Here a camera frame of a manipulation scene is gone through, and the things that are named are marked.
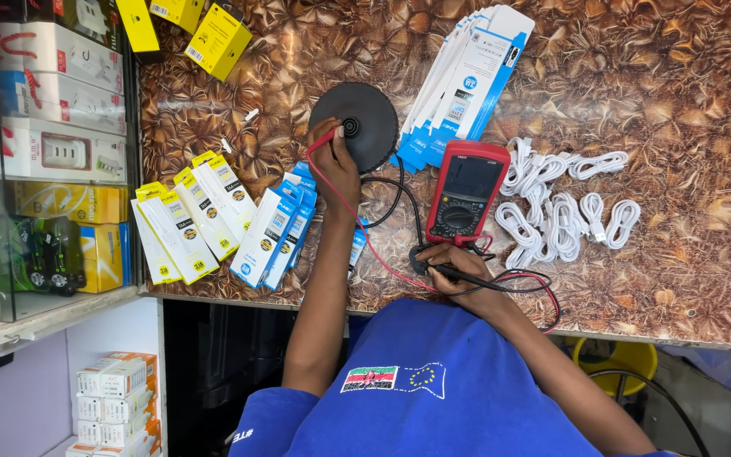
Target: blue t-shirt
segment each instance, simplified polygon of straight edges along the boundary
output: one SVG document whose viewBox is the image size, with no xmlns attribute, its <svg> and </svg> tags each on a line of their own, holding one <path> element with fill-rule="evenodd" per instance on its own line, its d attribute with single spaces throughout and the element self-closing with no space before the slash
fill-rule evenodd
<svg viewBox="0 0 731 457">
<path fill-rule="evenodd" d="M 600 455 L 487 322 L 410 299 L 371 319 L 321 398 L 249 396 L 230 457 L 284 454 Z"/>
</svg>

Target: red multimeter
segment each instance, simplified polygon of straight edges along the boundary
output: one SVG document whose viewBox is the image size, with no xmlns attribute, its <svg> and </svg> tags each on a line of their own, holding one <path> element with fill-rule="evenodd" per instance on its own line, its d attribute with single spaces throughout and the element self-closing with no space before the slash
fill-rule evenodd
<svg viewBox="0 0 731 457">
<path fill-rule="evenodd" d="M 481 234 L 509 163 L 505 147 L 470 140 L 448 142 L 427 215 L 425 238 L 459 245 L 456 235 Z"/>
</svg>

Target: hand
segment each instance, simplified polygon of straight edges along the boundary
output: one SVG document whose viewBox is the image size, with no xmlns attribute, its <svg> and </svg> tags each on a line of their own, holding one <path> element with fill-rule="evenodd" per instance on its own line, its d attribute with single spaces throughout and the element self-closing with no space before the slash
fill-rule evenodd
<svg viewBox="0 0 731 457">
<path fill-rule="evenodd" d="M 311 146 L 318 138 L 325 135 L 329 130 L 335 129 L 335 136 L 331 140 L 331 146 L 325 144 L 311 153 L 312 163 L 318 170 L 335 186 L 340 195 L 349 203 L 351 209 L 356 213 L 360 204 L 360 174 L 357 172 L 357 164 L 349 155 L 346 149 L 346 142 L 343 136 L 342 122 L 333 117 L 322 120 L 306 134 L 307 146 Z M 318 183 L 318 192 L 326 201 L 326 213 L 324 221 L 341 223 L 354 222 L 354 215 L 340 200 L 340 197 L 331 189 L 329 184 L 318 176 L 317 171 L 310 167 L 310 172 L 315 182 Z"/>
<path fill-rule="evenodd" d="M 476 276 L 484 281 L 492 281 L 493 278 L 492 273 L 490 273 L 480 256 L 451 244 L 435 245 L 417 254 L 416 258 L 417 260 L 425 260 L 430 265 L 450 264 L 462 273 Z M 473 283 L 462 280 L 455 283 L 451 282 L 433 267 L 428 267 L 427 271 L 433 277 L 433 286 L 442 294 L 458 294 L 478 287 Z M 487 311 L 493 306 L 514 304 L 512 299 L 498 290 L 486 288 L 465 295 L 457 295 L 451 297 L 451 299 L 478 317 L 486 316 Z"/>
</svg>

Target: brown patterned countertop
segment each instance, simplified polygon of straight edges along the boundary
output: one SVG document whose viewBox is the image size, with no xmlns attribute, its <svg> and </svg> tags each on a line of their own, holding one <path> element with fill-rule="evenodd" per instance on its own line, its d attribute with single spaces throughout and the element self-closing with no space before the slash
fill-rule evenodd
<svg viewBox="0 0 731 457">
<path fill-rule="evenodd" d="M 367 82 L 404 119 L 442 38 L 457 19 L 486 5 L 233 3 L 244 12 L 253 40 L 226 82 L 183 55 L 187 33 L 155 18 L 167 59 L 140 74 L 144 182 L 171 186 L 193 156 L 219 151 L 224 137 L 234 150 L 231 166 L 260 197 L 298 160 L 320 94 L 341 81 Z M 624 171 L 585 182 L 566 175 L 555 188 L 578 198 L 600 193 L 604 223 L 620 199 L 632 198 L 643 209 L 622 250 L 583 241 L 571 264 L 533 265 L 554 278 L 564 309 L 559 329 L 731 346 L 731 1 L 521 0 L 514 7 L 536 26 L 482 140 L 506 144 L 530 136 L 540 150 L 628 151 Z M 260 114 L 244 121 L 254 108 Z M 409 179 L 422 217 L 437 171 L 428 168 Z M 397 169 L 388 165 L 379 174 L 396 179 Z M 394 192 L 388 184 L 364 186 L 363 216 L 379 217 Z M 492 217 L 485 232 L 496 240 L 491 251 L 505 258 L 513 242 Z M 229 273 L 229 261 L 191 286 L 149 283 L 148 292 L 297 305 L 318 234 L 315 222 L 299 267 L 275 292 L 242 284 Z M 407 201 L 370 235 L 383 259 L 413 275 L 407 253 L 416 242 Z M 503 265 L 495 262 L 491 269 L 499 272 Z M 366 250 L 352 275 L 351 310 L 377 311 L 397 297 L 433 298 L 392 277 Z M 535 322 L 553 318 L 543 296 L 516 298 Z"/>
</svg>

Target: shelf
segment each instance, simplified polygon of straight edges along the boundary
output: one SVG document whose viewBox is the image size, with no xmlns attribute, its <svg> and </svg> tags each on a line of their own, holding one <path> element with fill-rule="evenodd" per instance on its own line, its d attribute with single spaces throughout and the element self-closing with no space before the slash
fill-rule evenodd
<svg viewBox="0 0 731 457">
<path fill-rule="evenodd" d="M 19 306 L 22 308 L 19 314 L 24 314 L 19 320 L 0 322 L 0 345 L 15 340 L 16 336 L 20 340 L 35 341 L 134 299 L 137 299 L 137 286 L 97 295 L 78 293 L 67 298 L 32 294 L 25 306 Z"/>
</svg>

